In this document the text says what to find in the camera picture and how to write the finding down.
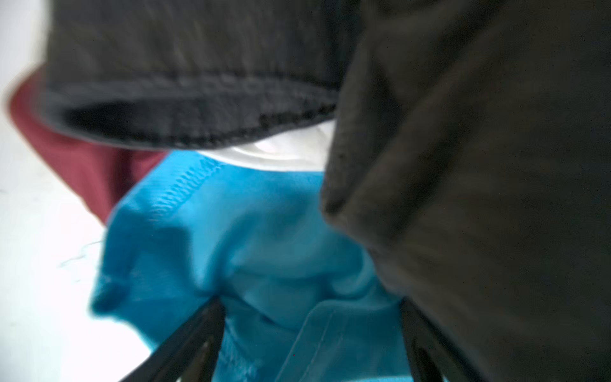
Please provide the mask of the teal blue cloth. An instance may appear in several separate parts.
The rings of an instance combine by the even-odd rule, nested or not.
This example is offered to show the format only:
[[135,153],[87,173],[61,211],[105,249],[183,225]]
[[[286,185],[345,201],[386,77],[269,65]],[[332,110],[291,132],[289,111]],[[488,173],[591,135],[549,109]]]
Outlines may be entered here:
[[319,173],[170,154],[116,205],[92,310],[151,347],[210,299],[216,381],[408,381],[399,301],[322,219]]

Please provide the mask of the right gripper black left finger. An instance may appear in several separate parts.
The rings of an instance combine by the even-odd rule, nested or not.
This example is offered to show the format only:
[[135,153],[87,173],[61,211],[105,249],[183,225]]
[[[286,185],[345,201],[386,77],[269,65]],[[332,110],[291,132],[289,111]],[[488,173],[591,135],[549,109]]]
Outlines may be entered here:
[[209,300],[123,382],[210,382],[224,337],[225,309]]

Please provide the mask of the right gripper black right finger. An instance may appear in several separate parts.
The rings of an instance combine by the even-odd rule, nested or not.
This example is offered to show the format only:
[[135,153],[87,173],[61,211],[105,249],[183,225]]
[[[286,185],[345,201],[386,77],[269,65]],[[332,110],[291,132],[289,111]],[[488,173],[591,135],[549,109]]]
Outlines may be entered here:
[[404,345],[414,381],[482,381],[481,375],[411,300],[402,300],[400,312]]

